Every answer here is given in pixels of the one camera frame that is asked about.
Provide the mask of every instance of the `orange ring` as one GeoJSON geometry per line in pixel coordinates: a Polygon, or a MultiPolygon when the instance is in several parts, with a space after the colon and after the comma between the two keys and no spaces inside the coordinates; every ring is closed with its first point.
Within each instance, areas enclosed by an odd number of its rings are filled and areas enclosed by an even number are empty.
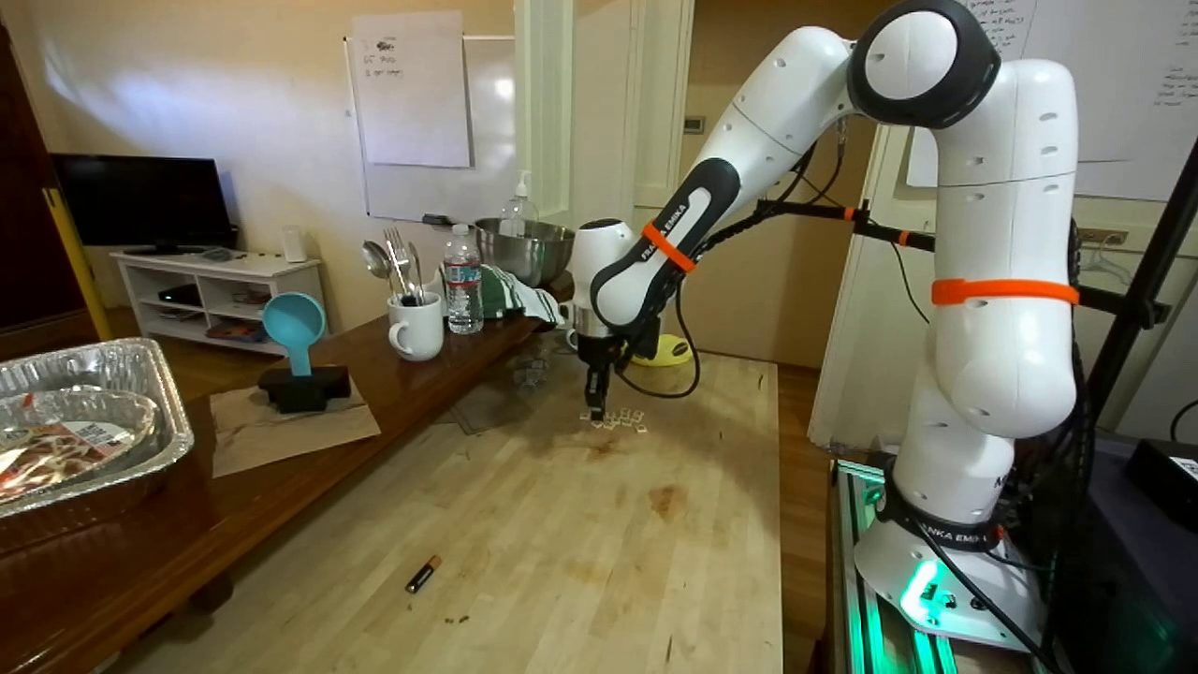
{"type": "Polygon", "coordinates": [[[660,223],[644,219],[640,237],[644,237],[660,254],[667,254],[681,273],[692,273],[692,268],[696,268],[696,258],[689,258],[685,251],[676,251],[660,223]]]}
{"type": "Polygon", "coordinates": [[[933,284],[933,302],[949,308],[967,302],[977,297],[1024,297],[1024,301],[1058,301],[1058,302],[1077,302],[1077,287],[1055,284],[1055,279],[1038,279],[1038,276],[941,276],[933,284]]]}

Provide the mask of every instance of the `wooden tabletop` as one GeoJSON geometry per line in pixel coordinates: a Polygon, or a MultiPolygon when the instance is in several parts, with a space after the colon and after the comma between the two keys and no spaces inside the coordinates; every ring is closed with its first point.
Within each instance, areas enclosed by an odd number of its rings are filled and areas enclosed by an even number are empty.
{"type": "Polygon", "coordinates": [[[534,333],[530,323],[501,323],[453,337],[429,362],[405,362],[383,330],[379,318],[313,348],[313,362],[349,365],[379,438],[208,478],[212,423],[207,404],[192,404],[196,453],[154,495],[118,516],[0,553],[0,669],[110,662],[252,549],[349,489],[534,333]]]}
{"type": "Polygon", "coordinates": [[[559,339],[519,350],[115,669],[782,669],[775,365],[705,355],[604,423],[580,384],[559,339]]]}

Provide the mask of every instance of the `white shelf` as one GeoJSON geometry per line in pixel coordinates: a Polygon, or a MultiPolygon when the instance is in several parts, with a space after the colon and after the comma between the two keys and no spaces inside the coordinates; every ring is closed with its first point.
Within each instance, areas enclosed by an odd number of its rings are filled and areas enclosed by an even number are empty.
{"type": "Polygon", "coordinates": [[[262,308],[281,291],[307,291],[323,302],[319,261],[115,251],[122,291],[142,333],[201,339],[239,350],[281,348],[262,330],[262,308]]]}

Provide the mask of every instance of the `wall socket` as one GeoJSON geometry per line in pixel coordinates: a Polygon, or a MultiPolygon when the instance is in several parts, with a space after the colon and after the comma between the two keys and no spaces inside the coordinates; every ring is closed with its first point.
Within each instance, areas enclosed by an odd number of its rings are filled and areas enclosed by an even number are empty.
{"type": "Polygon", "coordinates": [[[709,116],[685,116],[681,135],[709,135],[709,116]]]}
{"type": "Polygon", "coordinates": [[[1080,247],[1124,247],[1127,228],[1077,228],[1080,247]]]}

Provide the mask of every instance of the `cup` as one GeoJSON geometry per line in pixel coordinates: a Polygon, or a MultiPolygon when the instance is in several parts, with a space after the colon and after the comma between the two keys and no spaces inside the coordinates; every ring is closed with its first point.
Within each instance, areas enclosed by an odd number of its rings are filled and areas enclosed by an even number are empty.
{"type": "Polygon", "coordinates": [[[440,297],[435,291],[395,291],[384,301],[384,339],[402,358],[424,362],[444,348],[440,297]]]}

